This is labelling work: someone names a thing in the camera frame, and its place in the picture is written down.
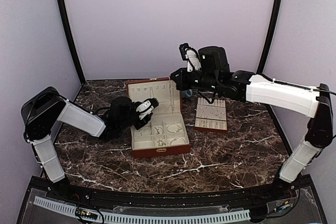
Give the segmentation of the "light blue faceted mug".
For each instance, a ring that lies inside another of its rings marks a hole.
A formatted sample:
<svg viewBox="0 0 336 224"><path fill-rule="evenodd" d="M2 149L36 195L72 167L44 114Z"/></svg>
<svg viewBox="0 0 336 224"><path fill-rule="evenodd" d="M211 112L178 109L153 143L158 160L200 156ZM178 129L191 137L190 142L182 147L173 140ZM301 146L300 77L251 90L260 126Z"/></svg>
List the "light blue faceted mug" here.
<svg viewBox="0 0 336 224"><path fill-rule="evenodd" d="M192 89L188 89L188 90L184 90L181 92L181 96L183 99L188 99L191 98L193 96L193 91Z"/></svg>

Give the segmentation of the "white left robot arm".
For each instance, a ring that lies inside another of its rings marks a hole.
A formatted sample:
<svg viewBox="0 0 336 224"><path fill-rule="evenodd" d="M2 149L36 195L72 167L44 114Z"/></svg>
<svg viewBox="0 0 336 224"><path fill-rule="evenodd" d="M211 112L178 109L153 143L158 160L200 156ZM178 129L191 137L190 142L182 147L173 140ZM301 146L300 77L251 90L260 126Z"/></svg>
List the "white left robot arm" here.
<svg viewBox="0 0 336 224"><path fill-rule="evenodd" d="M63 97L54 87L47 87L27 101L21 108L24 122L23 137L31 144L38 164L54 184L53 191L63 201L74 197L74 189L65 181L54 142L59 132L54 127L68 124L103 141L117 139L123 130L137 130L149 123L153 110L159 106L157 98L134 102L128 97L112 100L105 113L98 115Z"/></svg>

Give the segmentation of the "gold crystal pendant earring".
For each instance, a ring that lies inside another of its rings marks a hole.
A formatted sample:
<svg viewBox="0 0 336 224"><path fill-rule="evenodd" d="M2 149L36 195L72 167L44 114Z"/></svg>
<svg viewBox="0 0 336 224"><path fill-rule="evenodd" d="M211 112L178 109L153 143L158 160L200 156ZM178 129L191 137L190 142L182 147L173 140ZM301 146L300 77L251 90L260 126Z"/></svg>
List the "gold crystal pendant earring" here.
<svg viewBox="0 0 336 224"><path fill-rule="evenodd" d="M165 139L158 139L156 140L156 146L157 147L167 146L167 142Z"/></svg>

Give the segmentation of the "red jewelry box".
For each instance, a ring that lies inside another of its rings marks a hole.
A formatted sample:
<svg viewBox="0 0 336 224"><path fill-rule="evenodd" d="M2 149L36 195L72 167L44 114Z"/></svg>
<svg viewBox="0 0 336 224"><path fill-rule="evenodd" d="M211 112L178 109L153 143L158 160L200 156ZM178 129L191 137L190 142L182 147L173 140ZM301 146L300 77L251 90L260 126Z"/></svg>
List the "red jewelry box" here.
<svg viewBox="0 0 336 224"><path fill-rule="evenodd" d="M176 84L169 78L153 80L128 81L127 95L132 101L144 101L148 98L157 98L159 106L153 110L153 115L148 124L137 130L131 127L132 156L134 158L149 158L168 155L189 153L191 150L186 127L182 117L181 92L176 89ZM168 133L169 124L181 124L183 132ZM173 138L183 137L185 145L169 146ZM157 147L156 140L165 139L167 146Z"/></svg>

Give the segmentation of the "red jewelry display tray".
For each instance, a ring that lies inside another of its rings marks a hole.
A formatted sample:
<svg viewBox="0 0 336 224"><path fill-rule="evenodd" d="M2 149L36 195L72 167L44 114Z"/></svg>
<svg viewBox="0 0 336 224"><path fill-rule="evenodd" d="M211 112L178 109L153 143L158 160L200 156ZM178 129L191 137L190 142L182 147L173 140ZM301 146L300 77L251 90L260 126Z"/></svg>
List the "red jewelry display tray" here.
<svg viewBox="0 0 336 224"><path fill-rule="evenodd" d="M226 133L226 102L215 99L212 104L204 98L197 99L194 129L197 131Z"/></svg>

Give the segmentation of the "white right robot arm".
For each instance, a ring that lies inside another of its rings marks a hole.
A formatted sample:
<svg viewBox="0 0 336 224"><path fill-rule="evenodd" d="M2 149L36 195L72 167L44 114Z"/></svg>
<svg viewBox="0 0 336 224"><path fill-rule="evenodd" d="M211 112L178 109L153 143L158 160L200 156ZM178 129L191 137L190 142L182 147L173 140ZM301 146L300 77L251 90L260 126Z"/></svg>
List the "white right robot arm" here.
<svg viewBox="0 0 336 224"><path fill-rule="evenodd" d="M262 103L308 118L306 134L280 168L279 180L268 187L269 197L280 199L287 193L288 184L335 138L329 87L323 83L317 87L294 84L246 70L232 72L226 51L219 46L196 50L183 43L179 52L182 60L187 61L187 67L170 75L178 90L208 91L219 98Z"/></svg>

